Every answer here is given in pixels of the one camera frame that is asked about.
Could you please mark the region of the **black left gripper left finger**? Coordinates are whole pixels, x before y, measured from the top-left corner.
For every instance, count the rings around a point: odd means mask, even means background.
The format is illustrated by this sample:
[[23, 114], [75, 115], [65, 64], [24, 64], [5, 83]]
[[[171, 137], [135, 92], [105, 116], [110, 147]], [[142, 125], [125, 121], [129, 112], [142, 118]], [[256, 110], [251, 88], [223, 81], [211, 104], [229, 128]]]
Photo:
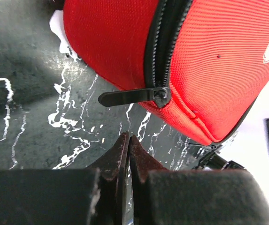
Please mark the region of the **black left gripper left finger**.
[[84, 169], [0, 171], [0, 225], [122, 225], [129, 133]]

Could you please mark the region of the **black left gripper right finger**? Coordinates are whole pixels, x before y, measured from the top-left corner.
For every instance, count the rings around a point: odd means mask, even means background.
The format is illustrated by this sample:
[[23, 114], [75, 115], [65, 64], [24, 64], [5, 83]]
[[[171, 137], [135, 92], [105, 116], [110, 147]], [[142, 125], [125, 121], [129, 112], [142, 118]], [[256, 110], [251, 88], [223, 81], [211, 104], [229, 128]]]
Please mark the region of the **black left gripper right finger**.
[[136, 225], [269, 225], [269, 205], [242, 169], [171, 171], [129, 142]]

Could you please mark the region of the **red black medicine case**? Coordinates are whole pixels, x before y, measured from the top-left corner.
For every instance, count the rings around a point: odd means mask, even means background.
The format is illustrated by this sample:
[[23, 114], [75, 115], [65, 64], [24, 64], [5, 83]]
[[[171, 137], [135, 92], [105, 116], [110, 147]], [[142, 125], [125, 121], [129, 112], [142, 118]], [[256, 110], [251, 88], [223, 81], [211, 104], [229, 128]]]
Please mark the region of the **red black medicine case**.
[[202, 145], [220, 143], [269, 81], [269, 0], [67, 0], [69, 44], [118, 88]]

